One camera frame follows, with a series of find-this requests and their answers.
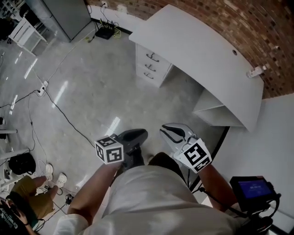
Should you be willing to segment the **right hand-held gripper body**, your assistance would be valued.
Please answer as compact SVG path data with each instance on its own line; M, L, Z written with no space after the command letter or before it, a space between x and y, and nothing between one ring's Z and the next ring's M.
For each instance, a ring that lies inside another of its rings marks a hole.
M205 143L192 129L181 123L167 123L159 130L163 140L172 149L172 157L194 173L212 163Z

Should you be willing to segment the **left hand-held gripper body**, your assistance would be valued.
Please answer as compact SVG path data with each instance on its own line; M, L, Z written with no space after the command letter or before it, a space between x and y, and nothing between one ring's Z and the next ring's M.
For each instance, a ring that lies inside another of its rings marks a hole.
M145 129L130 129L95 141L96 155L104 164L122 163L123 170L144 163L141 146L148 138Z

